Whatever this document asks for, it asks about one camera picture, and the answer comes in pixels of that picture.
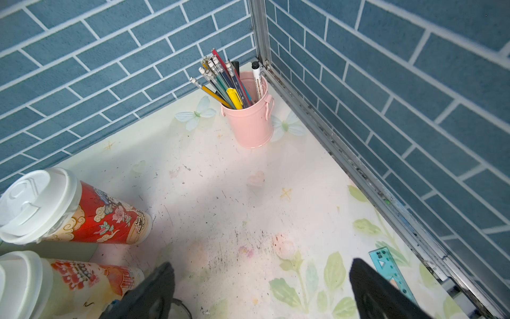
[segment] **cup lid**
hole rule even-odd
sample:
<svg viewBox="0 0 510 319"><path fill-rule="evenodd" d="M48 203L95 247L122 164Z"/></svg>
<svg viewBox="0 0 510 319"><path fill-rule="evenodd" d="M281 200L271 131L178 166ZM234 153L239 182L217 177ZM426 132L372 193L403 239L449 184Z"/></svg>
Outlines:
<svg viewBox="0 0 510 319"><path fill-rule="evenodd" d="M43 266L31 251L0 256L0 313L11 319L29 319L41 289Z"/></svg>
<svg viewBox="0 0 510 319"><path fill-rule="evenodd" d="M32 235L44 234L53 226L48 223L64 214L76 183L63 168L35 170L19 178L0 197L0 237L19 244L38 239ZM24 236L30 240L17 241Z"/></svg>

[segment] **white paper butterfly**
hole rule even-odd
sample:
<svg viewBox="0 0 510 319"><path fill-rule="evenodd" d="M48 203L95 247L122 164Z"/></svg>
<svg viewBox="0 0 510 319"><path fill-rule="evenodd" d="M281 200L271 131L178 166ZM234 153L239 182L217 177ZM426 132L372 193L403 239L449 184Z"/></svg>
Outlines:
<svg viewBox="0 0 510 319"><path fill-rule="evenodd" d="M191 131L196 128L198 125L198 120L201 117L213 117L216 115L216 110L209 108L209 97L204 96L198 102L198 106L196 107L196 111L194 112L179 112L175 115L175 118L179 122L187 122L186 130Z"/></svg>
<svg viewBox="0 0 510 319"><path fill-rule="evenodd" d="M276 142L282 138L285 132L289 132L296 136L301 136L307 133L306 129L301 125L301 121L297 118L294 112L290 112L287 119L280 121L277 117L271 116L271 122L273 123L274 133L271 137L271 142Z"/></svg>

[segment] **blue plastic ruler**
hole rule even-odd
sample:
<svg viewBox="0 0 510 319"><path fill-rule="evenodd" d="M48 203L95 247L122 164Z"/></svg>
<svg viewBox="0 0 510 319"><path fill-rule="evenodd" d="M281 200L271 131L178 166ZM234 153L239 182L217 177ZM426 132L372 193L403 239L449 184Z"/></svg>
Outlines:
<svg viewBox="0 0 510 319"><path fill-rule="evenodd" d="M393 260L393 257L390 254L390 250L387 247L382 247L371 251L368 254L370 255L370 258L372 258L375 270L377 270L377 272L388 280L395 288L398 288L404 296L417 305L413 293L409 289L400 269L398 269L395 260Z"/></svg>

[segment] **white marker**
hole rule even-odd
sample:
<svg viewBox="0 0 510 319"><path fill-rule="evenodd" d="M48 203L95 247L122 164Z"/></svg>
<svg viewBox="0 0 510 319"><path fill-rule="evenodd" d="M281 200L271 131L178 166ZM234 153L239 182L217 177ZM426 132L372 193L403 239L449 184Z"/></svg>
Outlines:
<svg viewBox="0 0 510 319"><path fill-rule="evenodd" d="M258 61L251 63L251 70L253 71L253 78L255 79L255 88L257 89L257 96L262 99L264 94L262 91L262 79L260 77L260 65Z"/></svg>

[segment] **pink metal bucket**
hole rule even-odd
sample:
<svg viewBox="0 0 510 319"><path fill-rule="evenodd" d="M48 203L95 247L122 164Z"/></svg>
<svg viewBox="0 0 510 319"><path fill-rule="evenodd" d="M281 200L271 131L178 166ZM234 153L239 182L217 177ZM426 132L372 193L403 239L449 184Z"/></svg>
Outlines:
<svg viewBox="0 0 510 319"><path fill-rule="evenodd" d="M241 72L239 76L252 99L257 97L253 73ZM273 135L271 112L274 108L274 99L268 93L267 81L264 78L262 78L262 87L264 95L260 101L249 108L233 110L221 106L221 114L228 118L237 142L248 149L261 147L269 142Z"/></svg>

